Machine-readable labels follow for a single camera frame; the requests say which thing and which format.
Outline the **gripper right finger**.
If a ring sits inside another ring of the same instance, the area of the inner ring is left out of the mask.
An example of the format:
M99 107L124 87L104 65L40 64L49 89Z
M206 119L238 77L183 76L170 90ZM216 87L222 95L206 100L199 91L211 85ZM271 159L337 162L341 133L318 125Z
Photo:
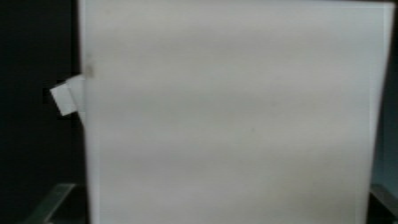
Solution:
M369 188L369 224L398 224L398 198L380 184Z

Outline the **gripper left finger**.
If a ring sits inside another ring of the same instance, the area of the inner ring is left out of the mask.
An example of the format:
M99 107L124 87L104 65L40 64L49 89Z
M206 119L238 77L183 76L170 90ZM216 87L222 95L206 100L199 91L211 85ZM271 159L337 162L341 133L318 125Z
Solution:
M56 184L39 202L39 205L19 224L53 224L51 218L76 185L72 183Z

